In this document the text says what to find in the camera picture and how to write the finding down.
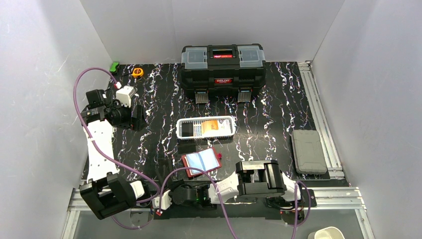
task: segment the white bowl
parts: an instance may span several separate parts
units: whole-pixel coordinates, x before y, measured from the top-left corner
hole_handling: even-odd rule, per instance
[[[344,239],[338,228],[328,227],[309,234],[308,239]]]

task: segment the white mounting plate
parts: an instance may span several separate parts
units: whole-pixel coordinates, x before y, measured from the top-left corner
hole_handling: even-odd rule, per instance
[[[170,193],[170,190],[167,190],[166,192],[163,193],[163,197],[161,198],[160,211],[168,209],[170,205],[172,204],[169,193]],[[152,200],[152,207],[156,209],[160,207],[160,196],[155,197]]]
[[[286,202],[292,202],[295,200],[295,182],[288,178],[285,173],[282,173],[281,175],[283,177],[284,185],[286,185],[287,188],[284,195],[281,197],[283,197]],[[298,196],[298,199],[301,198],[301,192],[299,188],[296,191],[296,195]]]
[[[218,191],[221,194],[223,202],[239,195],[239,190],[237,189],[238,185],[239,179],[236,172],[233,172],[228,178],[225,178],[217,183]],[[218,195],[213,184],[210,184],[208,195],[212,204],[220,204],[220,200],[218,199]]]
[[[132,96],[136,90],[133,86],[123,86],[120,90],[116,91],[116,100],[119,100],[124,107],[132,107]]]
[[[107,120],[97,120],[89,123],[88,129],[93,136],[93,140],[95,140],[101,151],[110,158],[114,158],[113,145],[111,142],[113,137],[113,127],[111,124]],[[98,179],[107,177],[108,172],[111,172],[112,174],[118,173],[119,170],[116,168],[116,165],[105,159],[97,152],[91,142],[92,139],[88,138],[88,134],[85,129],[84,132],[88,140],[89,171],[87,180],[89,181],[92,179],[93,181],[97,181]]]

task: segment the black marble surface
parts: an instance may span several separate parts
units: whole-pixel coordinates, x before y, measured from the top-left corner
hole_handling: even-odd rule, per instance
[[[129,73],[134,67],[141,67],[144,76],[133,78]],[[292,179],[329,180],[328,173],[306,176],[295,170],[291,134],[295,129],[315,129],[296,62],[268,63],[267,83],[259,96],[239,104],[234,97],[222,96],[210,97],[208,104],[195,104],[184,96],[179,70],[179,64],[120,66],[116,79],[137,88],[135,100],[145,108],[148,127],[141,132],[117,129],[113,139],[115,159],[157,179],[156,169],[162,170],[164,165],[170,169],[183,167],[175,131],[178,119],[231,115],[237,125],[232,142],[215,140],[194,145],[198,151],[214,146],[222,154],[222,168],[211,173],[213,179],[230,175],[241,160],[275,159]],[[120,174],[129,181],[139,178],[125,169]],[[188,179],[185,171],[177,172],[177,178]]]

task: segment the green object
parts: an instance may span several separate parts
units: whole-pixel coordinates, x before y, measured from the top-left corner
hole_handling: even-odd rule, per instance
[[[110,72],[112,74],[117,73],[118,67],[119,67],[119,63],[118,62],[113,62],[113,64],[110,67]]]

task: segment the red book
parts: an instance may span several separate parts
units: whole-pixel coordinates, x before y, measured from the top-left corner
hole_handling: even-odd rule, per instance
[[[221,156],[217,154],[214,147],[205,150],[188,153],[182,156],[183,164],[185,167],[193,167],[202,169],[205,172],[210,172],[215,169],[221,168]],[[197,170],[186,170],[189,177],[195,177],[202,173]]]

